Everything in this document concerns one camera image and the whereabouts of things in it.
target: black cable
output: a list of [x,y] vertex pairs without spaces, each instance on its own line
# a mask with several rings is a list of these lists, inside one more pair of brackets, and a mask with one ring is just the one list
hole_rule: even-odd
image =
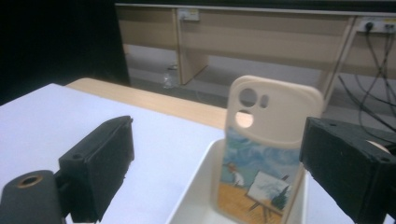
[[371,117],[373,117],[374,119],[376,119],[377,121],[379,121],[380,123],[382,123],[383,125],[388,127],[389,129],[391,129],[392,131],[396,132],[396,128],[393,128],[392,126],[387,124],[384,120],[382,120],[376,113],[374,113],[372,110],[370,110],[367,106],[362,105],[361,101],[358,98],[356,98],[356,96],[349,90],[349,88],[347,87],[347,84],[341,77],[338,77],[338,79],[340,80],[342,86],[344,87],[346,94],[349,96],[349,98],[352,100],[352,102],[355,105],[359,106],[362,111],[364,111],[365,113],[367,113],[368,115],[370,115]]
[[387,74],[387,72],[388,72],[388,56],[389,56],[390,50],[391,50],[392,45],[393,45],[394,36],[391,35],[391,34],[387,34],[387,39],[386,39],[386,43],[385,43],[385,50],[384,50],[384,51],[385,51],[384,59],[383,59],[382,63],[379,64],[379,60],[378,60],[378,58],[377,58],[376,55],[375,55],[374,48],[373,48],[373,46],[372,46],[372,44],[371,44],[371,41],[370,41],[370,38],[369,38],[369,34],[370,34],[370,31],[371,31],[372,28],[373,28],[373,24],[372,24],[372,23],[367,23],[367,24],[366,24],[367,32],[366,32],[365,37],[366,37],[366,42],[367,42],[367,45],[368,45],[368,47],[369,47],[369,50],[370,50],[370,52],[371,52],[371,54],[372,54],[372,56],[373,56],[373,59],[374,59],[374,61],[375,61],[375,68],[376,68],[378,71],[377,71],[377,74],[376,74],[376,76],[375,76],[375,79],[374,79],[373,82],[371,83],[371,85],[370,85],[370,87],[369,87],[368,90],[364,89],[364,88],[362,87],[362,85],[360,84],[359,80],[357,79],[357,80],[358,80],[358,85],[360,85],[361,89],[365,92],[365,94],[364,94],[362,100],[360,101],[358,98],[355,97],[355,95],[348,89],[346,83],[344,82],[344,80],[343,80],[341,77],[338,77],[338,78],[339,78],[339,80],[341,81],[341,84],[343,85],[344,89],[346,90],[346,93],[347,93],[347,95],[349,96],[349,98],[352,100],[352,102],[353,102],[355,105],[357,105],[357,106],[359,107],[359,124],[360,124],[360,126],[363,128],[363,130],[366,131],[369,135],[371,135],[371,136],[373,136],[373,137],[375,137],[375,138],[381,139],[381,140],[383,140],[383,141],[391,142],[391,141],[389,141],[389,140],[387,140],[387,139],[381,138],[381,137],[379,137],[379,136],[376,136],[376,135],[370,133],[370,132],[364,127],[364,125],[362,124],[362,120],[361,120],[361,113],[362,113],[362,112],[365,112],[367,115],[371,116],[372,118],[376,119],[378,122],[382,123],[383,125],[385,125],[385,126],[388,127],[389,129],[391,129],[392,131],[396,132],[396,129],[395,129],[394,127],[392,127],[391,125],[389,125],[388,123],[386,123],[384,120],[382,120],[376,113],[374,113],[372,110],[370,110],[370,109],[365,105],[365,102],[366,102],[366,100],[367,100],[367,97],[368,97],[368,96],[373,96],[373,95],[371,94],[371,91],[372,91],[372,89],[373,89],[375,83],[377,82],[378,78],[379,78],[379,77],[382,77],[382,78],[384,79],[385,86],[386,86],[387,100],[388,100],[389,106],[391,107],[392,113],[394,114],[394,110],[393,110],[393,107],[392,107],[392,105],[391,105],[391,104],[392,104],[392,101],[391,101],[390,95],[393,95],[393,98],[394,98],[394,99],[396,99],[396,97],[395,97],[396,95],[394,94],[393,88],[392,88],[392,87],[389,85],[389,83],[388,83],[388,74]]
[[[355,74],[354,77],[355,77],[355,81],[356,81],[356,83],[358,83],[358,86],[359,86],[359,88],[361,89],[361,91],[363,91],[364,93],[366,93],[367,90],[364,89],[364,87],[361,85],[361,80],[359,79],[358,75]],[[372,95],[370,92],[369,92],[369,96],[372,97],[373,99],[377,100],[378,102],[383,103],[383,104],[391,105],[391,106],[396,106],[396,104],[393,104],[393,103],[391,103],[391,102],[389,102],[389,101],[386,101],[386,100],[383,100],[383,99],[381,99],[381,98],[379,98],[379,97],[376,97],[376,96]]]
[[[396,99],[396,94],[394,94],[393,88],[389,85],[387,72],[388,72],[388,57],[389,57],[389,53],[391,51],[391,48],[393,46],[394,35],[390,34],[390,33],[387,33],[387,38],[386,38],[385,46],[384,46],[384,51],[385,51],[384,59],[383,59],[381,65],[379,65],[378,59],[377,59],[377,57],[375,55],[375,52],[374,52],[373,45],[371,44],[371,41],[370,41],[370,38],[369,38],[369,34],[370,34],[370,32],[366,32],[366,34],[365,34],[366,42],[367,42],[369,50],[370,50],[370,52],[371,52],[371,54],[373,56],[373,59],[375,61],[375,66],[376,66],[376,68],[378,70],[378,75],[380,75],[383,78],[384,82],[385,82],[385,87],[386,87],[385,93],[387,95],[387,100],[388,100],[389,103],[391,103],[392,100],[391,100],[390,94],[393,96],[393,99]],[[371,91],[371,89],[368,90],[366,92],[366,94],[364,95],[364,98],[362,100],[363,104],[365,103],[365,100],[366,100],[367,96],[369,95],[370,91]],[[389,109],[390,109],[391,113],[393,114],[393,116],[396,117],[396,111],[393,108],[393,106],[389,105]]]
[[[357,106],[359,106],[359,107],[361,108],[360,111],[359,111],[360,113],[361,113],[361,111],[364,111],[366,114],[368,114],[368,115],[371,116],[372,118],[376,119],[378,122],[382,123],[384,126],[388,127],[388,128],[391,129],[392,131],[396,132],[396,129],[395,129],[395,128],[393,128],[393,127],[391,127],[389,124],[387,124],[387,123],[386,123],[384,120],[382,120],[376,113],[374,113],[372,110],[370,110],[369,108],[367,108],[365,105],[361,105],[361,101],[358,100],[358,99],[355,97],[355,95],[353,95],[353,93],[349,90],[349,88],[347,87],[347,85],[346,85],[346,83],[344,82],[344,80],[343,80],[341,77],[338,77],[338,79],[340,80],[342,86],[344,87],[344,89],[345,89],[345,91],[346,91],[346,94],[349,96],[349,98],[352,100],[352,102],[353,102],[355,105],[357,105]],[[361,128],[362,128],[367,134],[371,135],[372,137],[377,138],[377,139],[380,139],[380,140],[385,141],[385,142],[389,142],[389,143],[392,143],[392,144],[396,144],[395,142],[389,141],[389,140],[387,140],[387,139],[385,139],[385,138],[382,138],[382,137],[379,137],[379,136],[377,136],[377,135],[375,135],[375,134],[372,134],[370,131],[368,131],[368,130],[362,125],[361,119],[359,120],[359,124],[360,124]]]

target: phone case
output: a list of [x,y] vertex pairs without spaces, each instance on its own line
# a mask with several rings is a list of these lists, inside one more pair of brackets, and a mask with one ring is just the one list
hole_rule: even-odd
[[254,76],[233,83],[218,188],[223,214],[242,223],[287,222],[304,176],[305,120],[322,109],[312,87]]

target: dark background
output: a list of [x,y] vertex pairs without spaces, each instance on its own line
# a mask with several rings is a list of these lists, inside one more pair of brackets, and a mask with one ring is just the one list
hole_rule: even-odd
[[117,3],[206,7],[260,7],[355,12],[396,12],[394,0],[117,0]]
[[112,0],[0,3],[0,105],[50,83],[129,85]]

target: white tray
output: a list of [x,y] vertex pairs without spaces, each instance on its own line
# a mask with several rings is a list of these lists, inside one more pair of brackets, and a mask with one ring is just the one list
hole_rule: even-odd
[[[224,140],[219,140],[209,146],[201,166],[167,223],[238,223],[224,216],[216,207],[223,149]],[[303,184],[300,186],[297,198],[292,205],[290,217],[287,221],[288,224],[306,223],[307,180],[308,178],[305,174]]]

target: electrical socket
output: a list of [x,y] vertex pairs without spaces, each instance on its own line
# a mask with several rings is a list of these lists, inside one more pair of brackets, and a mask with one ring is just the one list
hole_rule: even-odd
[[366,32],[366,24],[371,22],[373,29],[370,33],[395,33],[396,17],[363,17],[358,27],[358,32]]
[[199,10],[196,8],[178,8],[177,18],[180,21],[198,21]]

